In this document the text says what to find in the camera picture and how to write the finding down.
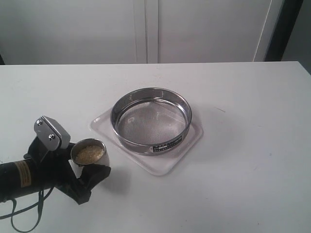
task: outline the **sieve mesh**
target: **sieve mesh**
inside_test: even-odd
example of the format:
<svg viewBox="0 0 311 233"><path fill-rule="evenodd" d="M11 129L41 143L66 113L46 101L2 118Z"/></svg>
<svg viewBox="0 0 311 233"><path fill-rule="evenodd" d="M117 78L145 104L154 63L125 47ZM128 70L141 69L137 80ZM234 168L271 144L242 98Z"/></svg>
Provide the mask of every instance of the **sieve mesh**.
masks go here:
<svg viewBox="0 0 311 233"><path fill-rule="evenodd" d="M123 138L138 144L169 141L186 127L182 111L161 102L145 102L128 109L116 127Z"/></svg>

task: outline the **stainless steel sieve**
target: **stainless steel sieve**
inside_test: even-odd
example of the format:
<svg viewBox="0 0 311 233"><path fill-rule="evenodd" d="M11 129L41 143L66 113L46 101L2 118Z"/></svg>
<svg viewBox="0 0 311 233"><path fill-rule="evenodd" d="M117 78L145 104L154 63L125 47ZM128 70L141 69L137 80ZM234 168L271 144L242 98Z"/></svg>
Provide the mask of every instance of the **stainless steel sieve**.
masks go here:
<svg viewBox="0 0 311 233"><path fill-rule="evenodd" d="M123 96L113 106L111 124L120 142L145 155L166 152L186 137L192 113L179 94L143 88Z"/></svg>

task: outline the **black cable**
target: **black cable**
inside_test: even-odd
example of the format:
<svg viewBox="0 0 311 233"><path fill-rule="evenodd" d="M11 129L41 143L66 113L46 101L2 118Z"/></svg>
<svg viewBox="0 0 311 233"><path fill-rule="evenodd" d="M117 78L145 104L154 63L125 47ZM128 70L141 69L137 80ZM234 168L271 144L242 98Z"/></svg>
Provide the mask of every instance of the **black cable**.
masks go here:
<svg viewBox="0 0 311 233"><path fill-rule="evenodd" d="M43 200L45 200L46 198L49 197L49 195L52 193L53 189L54 189L54 186L48 191L48 193L45 195L45 197L43 198ZM37 203L35 203L35 204L31 205L31 206L28 206L28 207L26 207L26 208L24 208L24 209L22 209L22 210L18 210L18 211L14 212L14 213L11 213L11 214L8 214L8 215L0 216L0 220L5 219L5 218L8 218L8 217L15 216L15 215L18 215L18 214L21 214L21 213L24 213L24 212L26 212L26 211L28 211L28 210L30 210L30 209L36 207L37 205L39 205L39 202L37 202Z"/></svg>
<svg viewBox="0 0 311 233"><path fill-rule="evenodd" d="M42 216L44 200L46 198L48 198L48 196L52 193L53 189L54 189L54 186L48 191L46 196L44 196L44 189L40 190L38 192L38 202L37 203L35 203L35 204L31 205L31 206L28 206L27 208L24 208L22 210L16 211L16 212L15 212L15 209L16 209L16 206L17 206L17 201L16 201L16 199L10 199L12 201L12 203L13 203L12 213L9 214L9 215L1 216L0 219L5 219L5 218L8 218L8 217L11 217L11 225L12 225L12 227L13 227L13 229L15 231L20 232L20 233L31 232L33 229L35 229L38 226L38 224L39 224L39 222L41 220L41 216ZM23 213L25 211L28 211L28 210L36 207L36 206L38 206L38 219L37 219L37 222L35 223L34 227L32 227L29 231L21 231L21 230L17 229L15 227L15 225L14 225L14 222L13 222L13 216L18 215L20 213Z"/></svg>

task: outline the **wall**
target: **wall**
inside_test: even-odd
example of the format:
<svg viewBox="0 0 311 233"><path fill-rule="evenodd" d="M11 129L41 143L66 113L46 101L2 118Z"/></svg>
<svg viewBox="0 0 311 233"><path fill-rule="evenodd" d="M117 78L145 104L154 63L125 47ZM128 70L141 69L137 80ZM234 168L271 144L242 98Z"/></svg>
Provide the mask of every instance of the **wall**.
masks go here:
<svg viewBox="0 0 311 233"><path fill-rule="evenodd" d="M159 0L159 61L247 62L257 48L263 60L282 2Z"/></svg>
<svg viewBox="0 0 311 233"><path fill-rule="evenodd" d="M304 0L282 60L299 61L311 73L311 1Z"/></svg>
<svg viewBox="0 0 311 233"><path fill-rule="evenodd" d="M0 53L6 64L144 63L137 2L143 0L3 0Z"/></svg>

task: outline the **black cylinder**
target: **black cylinder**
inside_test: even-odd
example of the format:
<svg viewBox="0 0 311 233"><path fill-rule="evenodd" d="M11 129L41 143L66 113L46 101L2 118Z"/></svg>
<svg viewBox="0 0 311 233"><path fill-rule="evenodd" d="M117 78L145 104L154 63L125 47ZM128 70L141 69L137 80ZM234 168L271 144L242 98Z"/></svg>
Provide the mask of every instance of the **black cylinder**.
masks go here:
<svg viewBox="0 0 311 233"><path fill-rule="evenodd" d="M52 187L51 172L37 168L32 159L0 164L0 202Z"/></svg>

